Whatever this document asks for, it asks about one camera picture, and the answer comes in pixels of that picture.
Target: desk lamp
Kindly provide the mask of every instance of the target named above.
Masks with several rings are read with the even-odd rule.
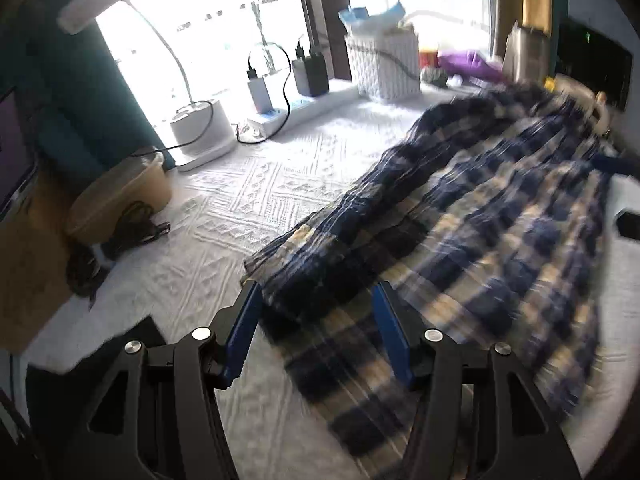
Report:
[[[68,34],[77,34],[118,1],[120,0],[72,0],[60,11],[58,25]],[[184,68],[171,46],[130,0],[122,1],[142,17],[172,55],[182,74],[190,101],[188,105],[180,108],[170,121],[179,144],[153,152],[136,152],[135,156],[179,148],[182,156],[175,157],[176,166],[179,171],[187,171],[234,149],[237,145],[236,136],[220,101],[194,101]]]

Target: patterned fabric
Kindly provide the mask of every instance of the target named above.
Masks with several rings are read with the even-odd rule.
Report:
[[[601,143],[537,88],[439,105],[245,261],[287,371],[370,478],[394,477],[415,415],[371,312],[379,280],[458,342],[509,342],[558,419],[576,405],[598,346]]]

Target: white lamp base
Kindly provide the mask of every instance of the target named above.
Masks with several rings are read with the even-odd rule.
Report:
[[[220,101],[213,100],[211,105],[213,118],[202,138],[172,153],[178,171],[193,170],[225,155],[238,145],[236,134]],[[170,122],[177,143],[183,144],[195,139],[207,126],[210,114],[209,105],[204,103],[196,103],[177,114]]]

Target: power strip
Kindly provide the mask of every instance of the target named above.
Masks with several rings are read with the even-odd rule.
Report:
[[[359,97],[358,86],[351,81],[331,79],[329,93],[318,97],[299,96],[298,99],[290,101],[291,115],[281,132],[305,123],[329,110],[351,103]],[[286,110],[274,108],[265,114],[254,114],[248,117],[247,122],[249,126],[260,131],[263,137],[271,137],[286,116]]]

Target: black cloth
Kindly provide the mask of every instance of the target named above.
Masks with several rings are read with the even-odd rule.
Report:
[[[56,463],[76,428],[82,409],[124,345],[131,340],[142,341],[147,347],[166,344],[151,317],[145,317],[128,332],[106,341],[66,374],[33,365],[27,368],[25,394],[31,429],[53,471],[57,469]]]

